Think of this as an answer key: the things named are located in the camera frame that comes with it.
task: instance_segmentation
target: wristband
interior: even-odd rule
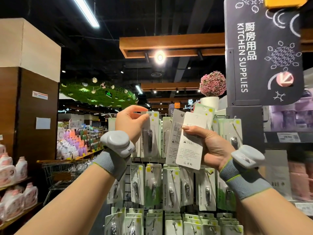
[[[246,169],[233,159],[221,169],[219,175],[240,200],[272,188],[256,169]]]
[[[101,152],[94,161],[95,164],[101,166],[118,181],[120,181],[126,171],[126,162],[127,158],[120,157],[111,149]]]

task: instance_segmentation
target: pink artificial flower topiary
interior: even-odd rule
[[[214,71],[201,78],[200,91],[205,96],[220,96],[226,90],[226,79],[223,74]]]

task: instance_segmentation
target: white flower pot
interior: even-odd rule
[[[217,96],[209,96],[200,99],[200,103],[205,106],[209,106],[218,111],[219,98]]]

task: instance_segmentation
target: artificial grass ceiling decoration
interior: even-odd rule
[[[97,81],[94,83],[94,81],[94,79],[62,80],[60,92],[77,101],[103,107],[121,107],[124,109],[137,104],[138,98],[129,90],[116,86],[112,89],[113,84],[109,82]]]

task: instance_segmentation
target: forearm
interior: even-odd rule
[[[264,235],[311,234],[313,221],[275,189],[267,189],[241,201]]]
[[[88,234],[115,178],[91,165],[16,234]]]

